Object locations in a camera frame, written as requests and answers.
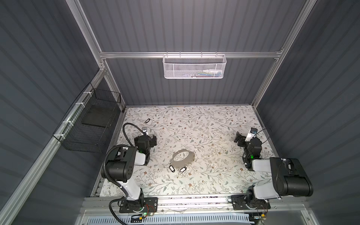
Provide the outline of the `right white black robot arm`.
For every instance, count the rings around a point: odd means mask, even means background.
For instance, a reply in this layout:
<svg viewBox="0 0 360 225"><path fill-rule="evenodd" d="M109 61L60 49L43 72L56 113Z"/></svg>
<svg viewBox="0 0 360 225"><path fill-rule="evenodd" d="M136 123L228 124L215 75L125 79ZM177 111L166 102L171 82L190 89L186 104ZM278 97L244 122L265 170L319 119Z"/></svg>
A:
<svg viewBox="0 0 360 225"><path fill-rule="evenodd" d="M250 209L268 210L269 200L281 197L310 197L314 188L300 161L296 158L261 158L262 141L257 137L258 130L251 128L246 136L236 133L234 142L244 150L242 159L251 172L264 172L271 175L271 181L250 186L245 194L230 197L236 211Z"/></svg>

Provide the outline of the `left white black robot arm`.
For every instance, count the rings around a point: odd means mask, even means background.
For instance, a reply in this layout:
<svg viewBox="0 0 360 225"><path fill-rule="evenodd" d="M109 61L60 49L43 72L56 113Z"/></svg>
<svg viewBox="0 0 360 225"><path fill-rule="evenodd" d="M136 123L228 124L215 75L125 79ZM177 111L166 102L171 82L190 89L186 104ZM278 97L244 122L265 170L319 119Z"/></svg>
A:
<svg viewBox="0 0 360 225"><path fill-rule="evenodd" d="M132 177L135 166L148 165L150 150L156 145L155 135L142 135L135 138L134 146L116 145L106 154L101 176L120 188L125 195L118 201L119 213L149 215L157 211L158 198L145 197Z"/></svg>

